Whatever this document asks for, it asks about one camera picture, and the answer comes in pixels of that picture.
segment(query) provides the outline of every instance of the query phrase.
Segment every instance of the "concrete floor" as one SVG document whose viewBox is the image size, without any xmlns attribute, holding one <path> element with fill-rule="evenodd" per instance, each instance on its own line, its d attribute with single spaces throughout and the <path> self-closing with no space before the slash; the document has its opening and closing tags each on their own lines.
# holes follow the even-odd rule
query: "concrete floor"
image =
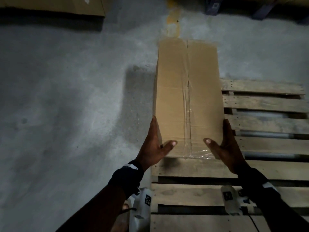
<svg viewBox="0 0 309 232">
<path fill-rule="evenodd" d="M 221 77 L 309 92 L 308 27 L 208 17 L 198 2 L 180 9 L 180 37 L 218 42 Z M 166 0 L 115 0 L 102 31 L 84 20 L 0 18 L 1 231 L 55 231 L 135 158 L 168 15 Z"/>
</svg>

